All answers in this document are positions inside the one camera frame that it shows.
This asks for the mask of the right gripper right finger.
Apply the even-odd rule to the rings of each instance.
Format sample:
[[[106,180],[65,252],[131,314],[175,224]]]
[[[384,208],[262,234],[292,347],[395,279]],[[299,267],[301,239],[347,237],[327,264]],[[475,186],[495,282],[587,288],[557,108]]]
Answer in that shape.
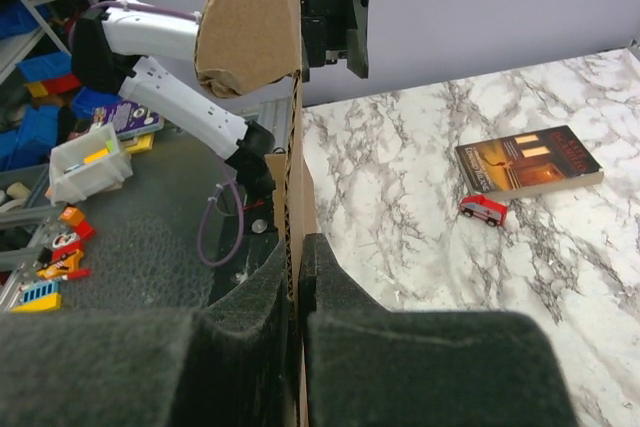
[[[552,346],[528,316],[393,312],[306,236],[299,276],[314,426],[574,426]]]

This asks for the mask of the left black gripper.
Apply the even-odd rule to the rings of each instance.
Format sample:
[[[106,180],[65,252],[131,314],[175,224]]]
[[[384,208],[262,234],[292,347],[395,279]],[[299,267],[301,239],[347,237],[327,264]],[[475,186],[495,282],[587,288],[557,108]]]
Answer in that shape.
[[[369,0],[300,0],[302,79],[310,71],[344,60],[361,79],[369,77]]]

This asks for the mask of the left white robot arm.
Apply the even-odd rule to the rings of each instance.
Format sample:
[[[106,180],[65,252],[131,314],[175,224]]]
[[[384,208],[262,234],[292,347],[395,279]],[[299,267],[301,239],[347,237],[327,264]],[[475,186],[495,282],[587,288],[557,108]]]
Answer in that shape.
[[[147,107],[206,144],[252,196],[275,183],[273,134],[220,106],[286,77],[345,60],[369,75],[369,0],[207,0],[179,13],[137,0],[98,0],[69,36],[87,88]]]

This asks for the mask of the brown cardboard box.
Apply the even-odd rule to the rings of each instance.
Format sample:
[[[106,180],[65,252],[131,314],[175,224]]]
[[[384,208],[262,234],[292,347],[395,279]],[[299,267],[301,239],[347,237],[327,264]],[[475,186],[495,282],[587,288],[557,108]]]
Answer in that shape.
[[[283,153],[267,164],[276,182],[274,219],[284,241],[293,345],[295,413],[309,425],[304,347],[299,320],[299,276],[306,234],[316,228],[313,182],[304,160],[301,0],[207,0],[195,51],[197,79],[206,92],[234,105],[269,107],[282,115],[272,130]]]

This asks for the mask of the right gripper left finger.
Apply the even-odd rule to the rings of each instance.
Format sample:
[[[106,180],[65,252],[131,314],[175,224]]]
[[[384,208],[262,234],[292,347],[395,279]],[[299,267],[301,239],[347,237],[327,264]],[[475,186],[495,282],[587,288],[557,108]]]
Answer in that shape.
[[[3,315],[2,424],[288,425],[284,264],[205,309]]]

